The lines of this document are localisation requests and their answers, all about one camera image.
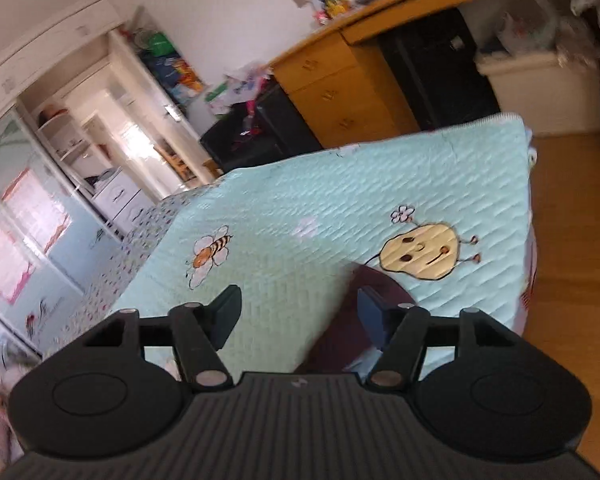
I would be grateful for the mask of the grey and maroon sweatshirt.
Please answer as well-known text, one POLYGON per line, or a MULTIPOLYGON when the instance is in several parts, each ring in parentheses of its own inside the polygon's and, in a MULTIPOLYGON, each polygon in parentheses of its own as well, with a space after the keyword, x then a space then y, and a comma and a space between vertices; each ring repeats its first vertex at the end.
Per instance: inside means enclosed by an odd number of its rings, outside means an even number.
POLYGON ((354 370, 365 375, 370 358, 388 344, 391 334, 401 323, 403 314, 398 309, 414 305, 414 298, 387 274, 357 264, 352 268, 347 290, 338 308, 294 372, 332 374, 354 370), (382 314, 378 335, 373 337, 368 336, 358 316, 358 291, 364 287, 370 288, 389 308, 382 314))

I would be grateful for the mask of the teal bee-pattern bedspread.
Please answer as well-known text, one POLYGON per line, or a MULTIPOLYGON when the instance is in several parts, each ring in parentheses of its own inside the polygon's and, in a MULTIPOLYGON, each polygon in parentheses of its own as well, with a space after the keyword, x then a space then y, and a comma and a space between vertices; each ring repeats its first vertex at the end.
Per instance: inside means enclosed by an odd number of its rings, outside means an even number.
POLYGON ((140 216, 50 346, 117 310, 161 316, 234 284, 242 315, 221 353, 230 374, 290 372, 358 270, 387 274, 435 316, 474 307, 521 333, 536 263, 531 138, 521 117, 499 114, 170 196, 140 216))

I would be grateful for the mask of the white drawer cabinet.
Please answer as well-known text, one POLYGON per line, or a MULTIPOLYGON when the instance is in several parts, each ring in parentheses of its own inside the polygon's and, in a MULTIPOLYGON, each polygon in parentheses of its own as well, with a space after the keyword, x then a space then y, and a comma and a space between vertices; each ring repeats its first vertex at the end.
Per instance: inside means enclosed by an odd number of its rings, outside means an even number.
POLYGON ((96 208, 122 235, 140 225, 140 217, 155 205, 135 181, 117 169, 105 181, 96 183, 93 197, 96 208))

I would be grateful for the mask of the white room door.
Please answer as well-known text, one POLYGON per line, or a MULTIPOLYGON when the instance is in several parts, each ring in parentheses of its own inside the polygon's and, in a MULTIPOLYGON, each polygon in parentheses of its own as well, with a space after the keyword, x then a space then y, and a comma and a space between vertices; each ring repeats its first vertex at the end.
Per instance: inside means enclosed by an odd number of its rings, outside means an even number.
POLYGON ((173 148, 201 184, 213 182, 215 176, 204 164, 210 156, 200 145, 198 133, 184 114, 117 29, 108 32, 108 41, 111 69, 133 100, 135 116, 173 148))

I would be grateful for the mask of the blue sliding-door wardrobe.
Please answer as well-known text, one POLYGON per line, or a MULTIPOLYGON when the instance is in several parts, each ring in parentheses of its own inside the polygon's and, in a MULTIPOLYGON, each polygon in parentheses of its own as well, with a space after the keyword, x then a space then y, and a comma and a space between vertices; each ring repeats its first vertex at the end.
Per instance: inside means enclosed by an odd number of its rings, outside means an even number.
POLYGON ((0 64, 0 346, 50 351, 120 238, 93 203, 93 181, 69 165, 89 146, 61 103, 95 73, 120 18, 96 0, 45 25, 0 64))

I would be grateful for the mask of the wooden dresser desk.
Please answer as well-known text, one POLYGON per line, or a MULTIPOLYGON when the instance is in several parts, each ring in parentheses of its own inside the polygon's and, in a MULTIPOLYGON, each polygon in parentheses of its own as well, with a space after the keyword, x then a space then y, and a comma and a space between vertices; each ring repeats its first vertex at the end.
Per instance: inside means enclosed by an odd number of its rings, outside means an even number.
POLYGON ((377 37, 475 0, 376 0, 335 18, 268 66, 323 148, 419 130, 377 37))

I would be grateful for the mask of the white storage bin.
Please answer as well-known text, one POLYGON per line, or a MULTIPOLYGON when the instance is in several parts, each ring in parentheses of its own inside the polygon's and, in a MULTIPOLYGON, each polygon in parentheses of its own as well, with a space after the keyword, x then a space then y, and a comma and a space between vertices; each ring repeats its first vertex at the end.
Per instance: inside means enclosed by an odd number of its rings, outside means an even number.
POLYGON ((600 66, 563 61, 553 51, 477 60, 504 113, 538 136, 600 131, 600 66))

